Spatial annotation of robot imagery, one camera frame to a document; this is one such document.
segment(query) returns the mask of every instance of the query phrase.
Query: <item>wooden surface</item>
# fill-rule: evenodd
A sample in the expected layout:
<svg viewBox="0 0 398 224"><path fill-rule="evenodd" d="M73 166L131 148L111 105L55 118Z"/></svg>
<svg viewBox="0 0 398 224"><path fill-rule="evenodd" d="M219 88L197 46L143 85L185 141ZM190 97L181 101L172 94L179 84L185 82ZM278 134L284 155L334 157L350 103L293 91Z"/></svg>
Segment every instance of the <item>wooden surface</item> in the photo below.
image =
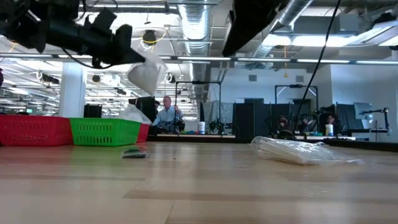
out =
<svg viewBox="0 0 398 224"><path fill-rule="evenodd" d="M366 165L319 167L260 159L247 144L141 147L151 156L0 147L0 223L398 223L398 154L338 149Z"/></svg>

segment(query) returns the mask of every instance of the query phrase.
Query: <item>plastic bag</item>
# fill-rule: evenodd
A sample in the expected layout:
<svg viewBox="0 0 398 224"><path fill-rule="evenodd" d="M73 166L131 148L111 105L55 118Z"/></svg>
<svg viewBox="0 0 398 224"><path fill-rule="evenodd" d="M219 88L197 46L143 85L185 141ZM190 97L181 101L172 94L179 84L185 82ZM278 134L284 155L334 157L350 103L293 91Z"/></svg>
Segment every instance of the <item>plastic bag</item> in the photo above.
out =
<svg viewBox="0 0 398 224"><path fill-rule="evenodd" d="M137 50L137 52L145 57L146 61L132 65L127 72L127 78L145 92L154 95L157 86L164 80L167 66L155 54L141 50Z"/></svg>
<svg viewBox="0 0 398 224"><path fill-rule="evenodd" d="M152 124L150 119L145 116L135 105L129 104L127 108L120 112L115 118L126 119L129 121L137 121L142 124Z"/></svg>
<svg viewBox="0 0 398 224"><path fill-rule="evenodd" d="M323 147L323 143L307 143L255 137L251 142L253 151L263 159L291 162L301 165L333 165L341 163L364 164L339 152Z"/></svg>

